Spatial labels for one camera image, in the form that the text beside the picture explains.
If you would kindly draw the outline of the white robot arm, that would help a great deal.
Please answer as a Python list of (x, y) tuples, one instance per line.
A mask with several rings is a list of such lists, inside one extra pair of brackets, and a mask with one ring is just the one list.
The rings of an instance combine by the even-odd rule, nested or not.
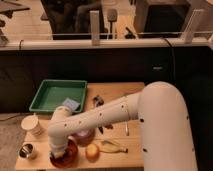
[(144, 171), (198, 171), (185, 100), (162, 81), (74, 116), (55, 111), (47, 129), (51, 152), (63, 153), (73, 133), (129, 120), (140, 122)]

